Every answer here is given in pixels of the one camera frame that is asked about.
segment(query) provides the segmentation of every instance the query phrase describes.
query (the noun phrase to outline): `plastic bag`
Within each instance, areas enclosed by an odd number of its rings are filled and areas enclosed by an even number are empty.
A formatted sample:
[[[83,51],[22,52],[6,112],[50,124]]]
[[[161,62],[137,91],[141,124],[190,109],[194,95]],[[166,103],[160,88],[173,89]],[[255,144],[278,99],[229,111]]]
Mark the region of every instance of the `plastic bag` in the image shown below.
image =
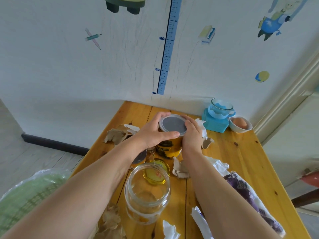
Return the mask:
[[[46,169],[21,181],[0,199],[0,237],[70,177],[69,170]]]

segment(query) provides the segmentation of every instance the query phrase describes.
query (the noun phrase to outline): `egg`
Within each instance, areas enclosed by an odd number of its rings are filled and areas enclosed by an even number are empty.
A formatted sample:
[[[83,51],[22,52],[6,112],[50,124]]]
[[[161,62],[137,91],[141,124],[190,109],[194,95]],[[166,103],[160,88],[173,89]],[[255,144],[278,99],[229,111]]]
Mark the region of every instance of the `egg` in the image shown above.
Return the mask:
[[[245,120],[241,117],[235,117],[232,119],[232,123],[234,125],[236,125],[237,127],[239,128],[242,128],[242,129],[247,129],[247,123],[245,122]]]

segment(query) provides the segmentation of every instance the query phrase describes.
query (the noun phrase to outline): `empty glass jar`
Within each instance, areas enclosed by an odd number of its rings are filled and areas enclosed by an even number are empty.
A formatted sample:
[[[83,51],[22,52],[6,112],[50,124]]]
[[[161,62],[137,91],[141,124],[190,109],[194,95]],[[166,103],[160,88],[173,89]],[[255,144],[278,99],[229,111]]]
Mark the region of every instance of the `empty glass jar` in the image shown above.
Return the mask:
[[[152,224],[168,204],[171,195],[169,176],[160,165],[141,164],[126,181],[124,194],[129,217],[139,224]]]

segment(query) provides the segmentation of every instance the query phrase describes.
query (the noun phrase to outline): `red object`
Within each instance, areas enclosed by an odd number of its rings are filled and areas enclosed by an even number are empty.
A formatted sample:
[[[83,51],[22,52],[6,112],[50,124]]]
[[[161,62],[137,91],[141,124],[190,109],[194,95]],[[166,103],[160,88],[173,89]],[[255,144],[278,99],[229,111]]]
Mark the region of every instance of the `red object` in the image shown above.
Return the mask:
[[[305,175],[301,180],[309,185],[316,186],[319,188],[319,171]]]

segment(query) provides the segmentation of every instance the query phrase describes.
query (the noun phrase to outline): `fingers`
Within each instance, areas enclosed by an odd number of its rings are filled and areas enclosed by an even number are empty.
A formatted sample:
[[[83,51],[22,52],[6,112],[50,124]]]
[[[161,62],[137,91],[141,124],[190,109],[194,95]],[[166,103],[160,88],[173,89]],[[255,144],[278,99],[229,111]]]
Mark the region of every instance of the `fingers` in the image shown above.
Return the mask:
[[[180,136],[179,132],[160,132],[161,141],[170,140],[178,138]]]
[[[199,133],[202,133],[202,130],[201,128],[199,127],[198,123],[191,117],[187,116],[187,115],[181,115],[182,117],[184,117],[186,119],[186,122],[185,122],[185,126],[186,128],[195,128]]]
[[[152,123],[158,123],[162,117],[169,116],[171,113],[170,112],[158,112],[155,114],[153,119],[150,121]]]

